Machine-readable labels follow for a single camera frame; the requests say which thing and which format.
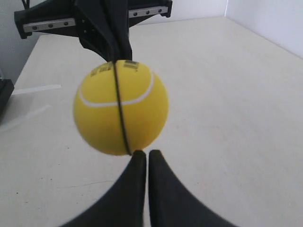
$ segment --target white table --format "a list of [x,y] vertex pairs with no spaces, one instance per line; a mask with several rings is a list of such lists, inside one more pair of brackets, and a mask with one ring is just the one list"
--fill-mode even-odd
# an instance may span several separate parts
[[[160,148],[198,199],[239,226],[302,226],[303,60],[222,17],[130,34],[134,60],[170,98],[146,151]],[[77,38],[40,37],[1,120],[0,226],[63,224],[127,165],[90,148],[72,118],[77,86],[103,62]]]

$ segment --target tennis ball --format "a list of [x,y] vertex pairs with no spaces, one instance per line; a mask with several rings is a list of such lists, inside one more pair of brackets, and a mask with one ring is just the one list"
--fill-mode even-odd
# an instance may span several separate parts
[[[124,128],[134,152],[150,145],[162,131],[168,97],[159,77],[146,65],[120,60],[116,70]],[[127,154],[112,62],[84,78],[76,93],[73,115],[79,133],[92,147],[110,155]]]

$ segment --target black robotic mount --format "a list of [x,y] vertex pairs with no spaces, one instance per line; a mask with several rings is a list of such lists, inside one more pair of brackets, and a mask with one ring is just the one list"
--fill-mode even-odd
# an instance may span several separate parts
[[[171,0],[46,0],[32,8],[22,1],[25,10],[15,12],[22,39],[33,32],[78,37],[106,61],[132,60],[129,27],[170,17],[172,9]],[[108,192],[64,227],[143,227],[146,165],[146,154],[135,151]],[[152,227],[234,227],[185,188],[159,150],[149,154],[148,194]]]

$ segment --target black object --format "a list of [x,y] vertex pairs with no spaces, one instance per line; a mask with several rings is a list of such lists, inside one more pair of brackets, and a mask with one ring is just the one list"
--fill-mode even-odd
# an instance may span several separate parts
[[[146,155],[135,151],[125,171],[91,208],[63,227],[143,227]],[[159,150],[149,154],[152,227],[235,227],[199,202]]]
[[0,79],[0,115],[14,91],[14,84],[10,79]]
[[143,227],[145,183],[146,154],[136,151],[111,189],[63,227]]
[[22,39],[33,32],[74,36],[106,61],[131,60],[129,27],[155,14],[170,17],[171,8],[171,0],[46,0],[15,12],[15,23]]

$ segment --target yellow ball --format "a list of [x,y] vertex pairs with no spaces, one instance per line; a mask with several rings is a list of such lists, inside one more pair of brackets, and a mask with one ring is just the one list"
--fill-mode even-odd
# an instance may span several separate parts
[[[116,63],[123,119],[131,152],[160,134],[168,116],[168,97],[159,77],[144,64]],[[127,154],[121,127],[113,63],[94,69],[79,86],[74,120],[84,140],[111,155]]]

